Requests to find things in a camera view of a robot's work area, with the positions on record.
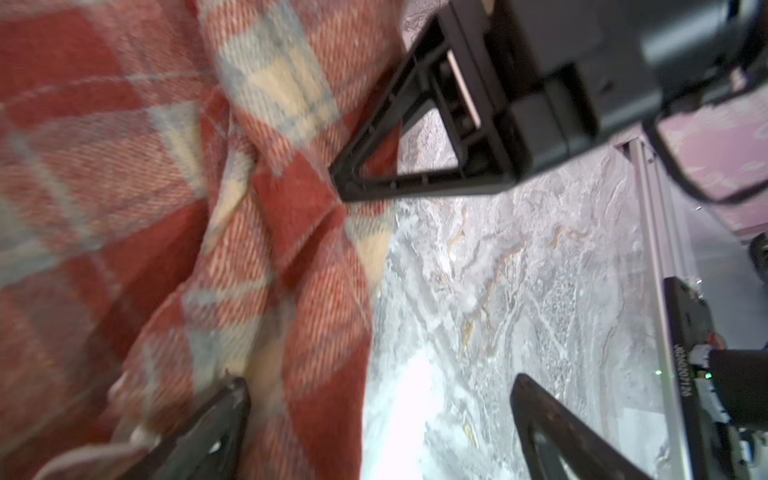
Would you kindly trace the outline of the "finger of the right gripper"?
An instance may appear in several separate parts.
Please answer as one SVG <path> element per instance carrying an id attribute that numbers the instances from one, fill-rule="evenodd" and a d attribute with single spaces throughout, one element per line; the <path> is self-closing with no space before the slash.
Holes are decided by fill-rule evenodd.
<path id="1" fill-rule="evenodd" d="M 445 5 L 416 35 L 330 176 L 345 202 L 488 195 L 519 179 L 497 116 L 507 104 L 481 5 Z"/>

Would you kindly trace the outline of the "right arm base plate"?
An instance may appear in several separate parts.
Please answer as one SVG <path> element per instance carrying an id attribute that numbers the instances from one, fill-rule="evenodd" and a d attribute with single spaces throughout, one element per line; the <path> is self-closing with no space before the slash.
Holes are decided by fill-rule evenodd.
<path id="1" fill-rule="evenodd" d="M 749 479 L 750 462 L 739 429 L 717 413 L 714 375 L 689 363 L 696 346 L 706 346 L 715 333 L 707 302 L 677 277 L 663 280 L 677 393 L 681 401 L 685 445 L 694 479 Z"/>

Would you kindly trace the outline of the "red plaid skirt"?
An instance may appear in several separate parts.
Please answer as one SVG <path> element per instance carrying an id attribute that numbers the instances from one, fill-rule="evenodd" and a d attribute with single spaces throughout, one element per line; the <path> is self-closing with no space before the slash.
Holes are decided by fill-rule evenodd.
<path id="1" fill-rule="evenodd" d="M 106 479 L 228 376 L 242 479 L 356 479 L 386 202 L 328 169 L 399 1 L 1 5 L 1 475 Z"/>

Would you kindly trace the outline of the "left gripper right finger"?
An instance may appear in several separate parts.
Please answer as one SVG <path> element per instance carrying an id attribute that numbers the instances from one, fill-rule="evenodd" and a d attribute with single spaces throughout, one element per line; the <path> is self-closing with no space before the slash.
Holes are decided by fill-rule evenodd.
<path id="1" fill-rule="evenodd" d="M 510 406 L 531 478 L 648 477 L 530 376 L 516 376 Z"/>

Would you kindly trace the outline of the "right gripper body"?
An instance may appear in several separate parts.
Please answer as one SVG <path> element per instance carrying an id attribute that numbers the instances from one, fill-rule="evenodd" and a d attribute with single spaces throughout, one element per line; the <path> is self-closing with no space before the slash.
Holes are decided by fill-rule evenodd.
<path id="1" fill-rule="evenodd" d="M 763 1 L 499 1 L 491 58 L 498 126 L 531 177 L 636 123 L 727 99 L 767 47 Z"/>

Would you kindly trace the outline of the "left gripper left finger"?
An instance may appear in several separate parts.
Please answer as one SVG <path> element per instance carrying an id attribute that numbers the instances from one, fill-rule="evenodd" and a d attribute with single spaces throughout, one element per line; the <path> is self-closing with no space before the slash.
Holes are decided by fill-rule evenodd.
<path id="1" fill-rule="evenodd" d="M 245 379 L 230 379 L 175 433 L 121 477 L 158 480 L 235 478 L 250 406 Z"/>

